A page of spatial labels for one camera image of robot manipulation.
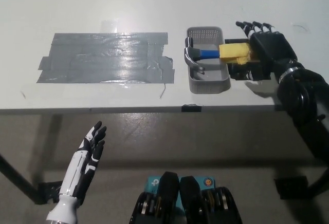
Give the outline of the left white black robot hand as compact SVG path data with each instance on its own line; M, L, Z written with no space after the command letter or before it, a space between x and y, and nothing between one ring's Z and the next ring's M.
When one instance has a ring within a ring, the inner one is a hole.
M86 134L75 151L59 191L78 200L82 205L104 149L106 126L98 121Z

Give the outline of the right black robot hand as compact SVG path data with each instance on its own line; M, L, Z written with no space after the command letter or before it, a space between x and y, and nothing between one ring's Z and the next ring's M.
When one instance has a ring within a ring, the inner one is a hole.
M286 37L273 25L255 21L235 24L248 37L252 58L259 61L259 66L251 69L254 80L269 80L272 73L278 80L291 68L304 68Z

